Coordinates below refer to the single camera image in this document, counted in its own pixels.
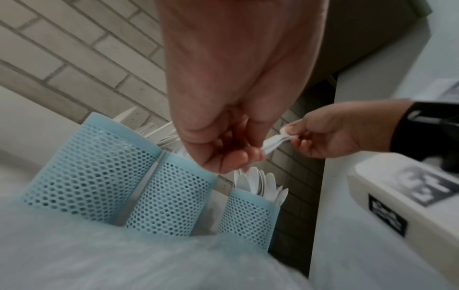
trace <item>translucent plastic sheet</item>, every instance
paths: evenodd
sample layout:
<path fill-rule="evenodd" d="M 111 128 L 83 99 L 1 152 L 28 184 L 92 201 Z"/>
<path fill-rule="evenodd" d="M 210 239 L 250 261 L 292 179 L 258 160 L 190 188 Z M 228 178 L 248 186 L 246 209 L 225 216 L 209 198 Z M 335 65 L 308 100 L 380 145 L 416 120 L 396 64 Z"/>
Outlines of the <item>translucent plastic sheet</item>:
<path fill-rule="evenodd" d="M 21 205 L 0 207 L 0 289 L 311 289 L 230 236 L 170 238 Z"/>

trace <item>hand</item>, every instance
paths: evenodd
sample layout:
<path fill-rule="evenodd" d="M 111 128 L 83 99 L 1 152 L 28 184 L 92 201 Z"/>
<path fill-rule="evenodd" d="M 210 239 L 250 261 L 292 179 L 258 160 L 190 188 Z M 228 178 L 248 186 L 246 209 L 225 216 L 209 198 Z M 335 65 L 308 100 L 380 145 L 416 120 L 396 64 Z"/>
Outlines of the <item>hand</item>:
<path fill-rule="evenodd" d="M 327 0 L 157 0 L 172 120 L 191 157 L 227 173 L 260 147 L 309 79 Z"/>
<path fill-rule="evenodd" d="M 361 150 L 388 152 L 408 100 L 349 102 L 322 107 L 290 123 L 292 146 L 311 158 L 335 158 Z"/>

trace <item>light blue perforated basket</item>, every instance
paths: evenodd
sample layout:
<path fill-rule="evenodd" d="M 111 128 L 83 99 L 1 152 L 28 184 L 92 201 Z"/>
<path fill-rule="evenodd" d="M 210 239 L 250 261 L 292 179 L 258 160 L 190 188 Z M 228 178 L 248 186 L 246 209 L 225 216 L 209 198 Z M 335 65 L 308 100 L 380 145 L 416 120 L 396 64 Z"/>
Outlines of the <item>light blue perforated basket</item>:
<path fill-rule="evenodd" d="M 109 223 L 161 153 L 128 127 L 92 113 L 32 180 L 23 201 Z"/>
<path fill-rule="evenodd" d="M 126 227 L 150 234 L 189 236 L 217 176 L 191 160 L 165 153 Z"/>
<path fill-rule="evenodd" d="M 219 233 L 240 236 L 268 250 L 281 208 L 263 197 L 233 188 L 219 225 Z"/>

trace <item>plastic basket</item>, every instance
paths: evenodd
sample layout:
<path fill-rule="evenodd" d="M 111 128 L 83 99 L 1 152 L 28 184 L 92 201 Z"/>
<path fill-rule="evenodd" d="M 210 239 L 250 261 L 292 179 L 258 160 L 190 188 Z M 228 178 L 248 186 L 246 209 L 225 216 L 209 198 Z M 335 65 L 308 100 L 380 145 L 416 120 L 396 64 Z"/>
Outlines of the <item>plastic basket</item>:
<path fill-rule="evenodd" d="M 268 250 L 280 207 L 263 197 L 233 188 L 219 225 L 219 233 L 240 236 Z"/>
<path fill-rule="evenodd" d="M 189 236 L 217 182 L 193 161 L 165 153 L 126 227 L 150 234 Z"/>
<path fill-rule="evenodd" d="M 23 201 L 109 223 L 161 153 L 131 129 L 92 113 L 32 180 Z"/>

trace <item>black wristband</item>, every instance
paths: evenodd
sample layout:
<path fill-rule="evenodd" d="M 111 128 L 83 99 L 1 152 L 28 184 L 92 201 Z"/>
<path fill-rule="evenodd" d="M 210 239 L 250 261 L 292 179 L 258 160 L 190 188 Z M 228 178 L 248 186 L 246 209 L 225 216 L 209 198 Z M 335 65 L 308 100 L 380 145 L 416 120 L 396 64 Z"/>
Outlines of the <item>black wristband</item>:
<path fill-rule="evenodd" d="M 440 156 L 442 169 L 459 172 L 459 104 L 414 103 L 395 128 L 390 150 L 418 161 Z"/>

